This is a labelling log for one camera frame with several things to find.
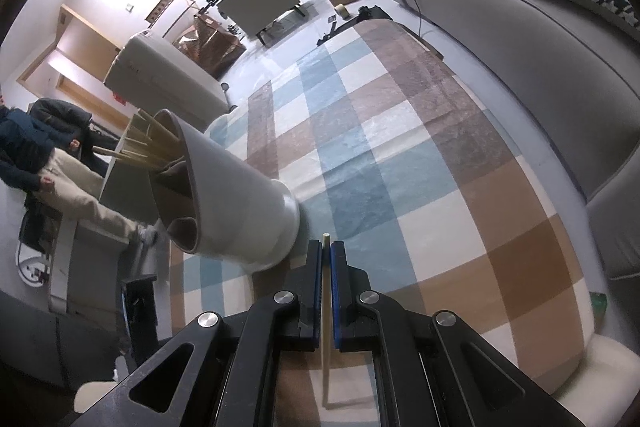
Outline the white grey utensil holder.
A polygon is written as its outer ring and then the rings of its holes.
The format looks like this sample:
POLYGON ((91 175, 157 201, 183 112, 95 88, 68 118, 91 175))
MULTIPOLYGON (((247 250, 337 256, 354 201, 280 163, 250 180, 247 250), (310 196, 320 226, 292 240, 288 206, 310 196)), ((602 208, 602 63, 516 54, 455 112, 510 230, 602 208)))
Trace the white grey utensil holder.
POLYGON ((184 253, 268 270, 291 251, 299 207, 291 190, 270 179, 163 109, 154 119, 178 138, 178 157, 149 173, 169 238, 184 253))

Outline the smartphone on stand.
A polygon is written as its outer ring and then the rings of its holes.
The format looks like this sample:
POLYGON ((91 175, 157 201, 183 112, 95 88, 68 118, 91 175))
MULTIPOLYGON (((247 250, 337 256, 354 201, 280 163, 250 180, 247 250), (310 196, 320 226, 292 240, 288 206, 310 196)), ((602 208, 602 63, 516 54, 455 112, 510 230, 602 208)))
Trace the smartphone on stand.
POLYGON ((123 281, 120 286, 122 318, 126 332, 127 369, 137 369, 160 349, 154 296, 155 275, 123 281))

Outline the wooden chopstick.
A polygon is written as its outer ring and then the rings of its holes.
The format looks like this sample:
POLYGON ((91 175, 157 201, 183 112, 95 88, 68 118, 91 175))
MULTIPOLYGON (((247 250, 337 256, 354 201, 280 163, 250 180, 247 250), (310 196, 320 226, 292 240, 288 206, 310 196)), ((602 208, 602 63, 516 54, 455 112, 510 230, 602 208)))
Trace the wooden chopstick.
POLYGON ((160 167, 165 166, 165 163, 161 160, 154 159, 149 156, 144 156, 138 153, 126 152, 126 150, 124 150, 123 152, 115 152, 114 150, 107 150, 107 148, 98 146, 94 146, 92 150, 96 154, 110 156, 124 162, 125 164, 138 166, 145 169, 160 169, 160 167))
POLYGON ((139 109, 137 115, 149 125, 155 140, 162 141, 168 145, 177 145, 179 143, 177 135, 174 135, 143 109, 139 109))
MULTIPOLYGON (((132 119, 132 118, 136 118, 136 119, 140 118, 140 119, 142 119, 142 118, 141 118, 140 116, 138 116, 137 114, 134 114, 134 116, 132 116, 132 117, 131 117, 131 119, 132 119)), ((152 130, 150 129, 150 127, 148 128, 148 130, 146 130, 146 131, 145 131, 145 133, 146 133, 147 135, 149 135, 153 140, 155 140, 155 139, 154 139, 154 136, 152 135, 152 130)), ((163 144, 164 144, 165 146, 169 147, 169 148, 172 150, 172 153, 176 153, 176 152, 177 152, 177 150, 178 150, 178 145, 179 145, 179 143, 178 143, 177 145, 168 145, 168 144, 166 144, 166 143, 163 143, 163 144)))
POLYGON ((120 161, 126 162, 128 165, 138 166, 146 170, 160 171, 166 167, 165 161, 129 152, 129 150, 123 150, 122 152, 115 153, 114 157, 120 161))
POLYGON ((330 270, 331 237, 329 233, 322 236, 322 293, 321 293, 321 377, 322 407, 329 407, 330 369, 332 352, 332 296, 330 270))
POLYGON ((165 146, 160 140, 153 140, 145 133, 148 130, 148 123, 143 119, 132 118, 129 121, 127 129, 122 136, 130 147, 138 150, 146 150, 147 152, 165 159, 172 159, 172 150, 165 146))

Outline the cream knitted seat cushion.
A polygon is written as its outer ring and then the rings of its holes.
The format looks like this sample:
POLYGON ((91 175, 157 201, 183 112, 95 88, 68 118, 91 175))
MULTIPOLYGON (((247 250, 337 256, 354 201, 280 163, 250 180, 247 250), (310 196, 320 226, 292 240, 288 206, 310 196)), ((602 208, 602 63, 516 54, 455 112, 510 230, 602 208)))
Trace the cream knitted seat cushion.
POLYGON ((639 425, 639 355, 594 335, 577 371, 554 394, 585 426, 639 425))

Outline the grey cabinet with legs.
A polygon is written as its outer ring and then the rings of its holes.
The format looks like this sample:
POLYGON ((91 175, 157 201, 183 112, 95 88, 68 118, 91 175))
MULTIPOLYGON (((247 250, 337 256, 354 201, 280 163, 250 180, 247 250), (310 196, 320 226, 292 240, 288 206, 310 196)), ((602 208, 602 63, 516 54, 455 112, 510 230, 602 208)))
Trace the grey cabinet with legs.
POLYGON ((219 0, 216 7, 238 26, 247 37, 265 44, 262 34, 283 14, 295 11, 306 17, 299 0, 219 0))

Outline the standing person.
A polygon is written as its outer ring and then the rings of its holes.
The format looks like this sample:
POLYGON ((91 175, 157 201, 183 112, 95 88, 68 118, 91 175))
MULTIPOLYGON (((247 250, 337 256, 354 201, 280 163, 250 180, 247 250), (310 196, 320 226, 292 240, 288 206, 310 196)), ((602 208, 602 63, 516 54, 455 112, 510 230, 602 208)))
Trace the standing person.
POLYGON ((1 106, 1 180, 75 220, 108 233, 154 245, 157 231, 99 202, 102 178, 72 153, 80 142, 43 124, 24 110, 1 106))

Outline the wooden door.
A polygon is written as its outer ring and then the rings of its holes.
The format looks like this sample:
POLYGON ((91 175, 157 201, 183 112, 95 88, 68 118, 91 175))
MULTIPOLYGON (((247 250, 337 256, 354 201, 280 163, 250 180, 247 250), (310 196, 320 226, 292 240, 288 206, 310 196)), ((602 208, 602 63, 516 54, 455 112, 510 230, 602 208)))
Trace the wooden door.
POLYGON ((23 68, 17 83, 37 98, 73 103, 103 128, 121 134, 136 108, 105 86, 117 54, 116 44, 63 4, 52 43, 23 68))

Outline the checkered plaid tablecloth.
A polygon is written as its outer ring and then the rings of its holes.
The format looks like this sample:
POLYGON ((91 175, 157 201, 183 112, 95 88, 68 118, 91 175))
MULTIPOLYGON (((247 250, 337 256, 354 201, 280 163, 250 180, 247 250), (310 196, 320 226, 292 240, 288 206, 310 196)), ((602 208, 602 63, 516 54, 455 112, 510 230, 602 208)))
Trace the checkered plaid tablecloth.
POLYGON ((262 273, 171 256, 171 324, 246 310, 330 234, 414 312, 456 312, 548 392, 594 333, 586 282, 510 136, 429 48, 366 20, 309 52, 207 129, 300 206, 290 257, 262 273))

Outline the grey fabric sofa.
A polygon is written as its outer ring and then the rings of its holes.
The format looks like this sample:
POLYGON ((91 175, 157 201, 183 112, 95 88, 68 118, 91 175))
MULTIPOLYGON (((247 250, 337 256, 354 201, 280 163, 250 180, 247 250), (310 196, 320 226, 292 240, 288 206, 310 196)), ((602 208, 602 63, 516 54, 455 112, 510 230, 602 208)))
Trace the grey fabric sofa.
POLYGON ((548 135, 611 279, 639 272, 639 45, 570 0, 395 0, 458 40, 548 135))

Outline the grey square side cabinet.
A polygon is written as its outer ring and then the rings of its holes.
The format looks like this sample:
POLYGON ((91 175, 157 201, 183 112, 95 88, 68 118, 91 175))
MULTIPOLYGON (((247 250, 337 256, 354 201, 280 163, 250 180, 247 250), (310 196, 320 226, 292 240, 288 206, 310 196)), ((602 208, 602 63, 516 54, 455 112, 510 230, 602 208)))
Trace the grey square side cabinet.
MULTIPOLYGON (((146 150, 130 147, 121 137, 114 151, 122 152, 123 150, 160 160, 160 157, 146 150)), ((108 160, 110 165, 104 176, 99 202, 131 220, 155 225, 158 212, 149 179, 150 170, 125 164, 113 157, 109 157, 108 160)))

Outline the brown patterned bag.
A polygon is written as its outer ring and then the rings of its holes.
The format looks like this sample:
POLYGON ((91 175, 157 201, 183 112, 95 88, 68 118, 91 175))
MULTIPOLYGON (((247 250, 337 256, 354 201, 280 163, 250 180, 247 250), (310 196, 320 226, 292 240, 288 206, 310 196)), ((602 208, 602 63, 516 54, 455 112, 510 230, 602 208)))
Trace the brown patterned bag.
POLYGON ((193 24, 178 35, 172 45, 215 78, 228 72, 246 51, 235 34, 200 14, 193 17, 193 24))

